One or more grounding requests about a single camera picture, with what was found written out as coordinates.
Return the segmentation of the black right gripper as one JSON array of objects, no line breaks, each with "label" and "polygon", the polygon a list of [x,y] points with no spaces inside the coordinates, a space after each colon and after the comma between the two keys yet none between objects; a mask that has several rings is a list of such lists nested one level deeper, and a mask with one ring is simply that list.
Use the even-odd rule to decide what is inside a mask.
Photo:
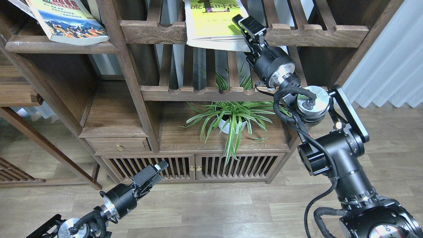
[{"label": "black right gripper", "polygon": [[266,27],[252,16],[244,18],[242,15],[236,15],[232,21],[241,31],[249,47],[254,45],[263,47],[258,50],[252,48],[245,55],[247,62],[265,86],[296,87],[295,62],[280,47],[270,47],[265,43]]}]

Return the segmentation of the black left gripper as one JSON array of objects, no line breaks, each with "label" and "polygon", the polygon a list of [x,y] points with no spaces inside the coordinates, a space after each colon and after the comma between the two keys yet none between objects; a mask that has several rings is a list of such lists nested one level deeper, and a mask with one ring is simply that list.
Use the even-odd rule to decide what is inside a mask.
[{"label": "black left gripper", "polygon": [[130,185],[118,184],[108,192],[100,191],[104,204],[100,206],[107,219],[122,219],[137,206],[137,201],[150,192],[151,186],[162,180],[160,172],[168,167],[166,161],[148,165],[132,177]]}]

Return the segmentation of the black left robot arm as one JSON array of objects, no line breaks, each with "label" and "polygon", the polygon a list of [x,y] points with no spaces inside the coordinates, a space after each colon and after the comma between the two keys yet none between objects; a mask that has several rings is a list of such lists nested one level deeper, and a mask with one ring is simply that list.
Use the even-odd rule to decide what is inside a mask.
[{"label": "black left robot arm", "polygon": [[95,238],[96,234],[100,234],[100,238],[110,238],[112,232],[107,231],[108,222],[118,223],[118,219],[135,209],[138,200],[162,180],[160,172],[167,167],[166,161],[148,165],[132,177],[130,185],[120,183],[108,192],[100,191],[104,204],[96,206],[82,218],[62,219],[60,214],[56,214],[28,237]]}]

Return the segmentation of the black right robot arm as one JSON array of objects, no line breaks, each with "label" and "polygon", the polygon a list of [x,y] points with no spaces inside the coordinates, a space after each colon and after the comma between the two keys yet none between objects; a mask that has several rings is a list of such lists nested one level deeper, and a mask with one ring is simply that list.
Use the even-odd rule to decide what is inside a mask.
[{"label": "black right robot arm", "polygon": [[301,87],[291,57],[264,40],[266,27],[252,16],[236,15],[232,20],[250,49],[247,61],[259,83],[278,88],[273,94],[274,112],[298,132],[298,152],[309,174],[325,175],[332,183],[306,208],[307,236],[311,205],[336,191],[341,209],[319,207],[313,213],[325,238],[333,234],[325,226],[323,215],[340,216],[340,226],[348,238],[421,238],[422,228],[415,218],[397,200],[380,196],[369,182],[358,161],[369,134],[342,88],[334,85],[327,91],[319,86]]}]

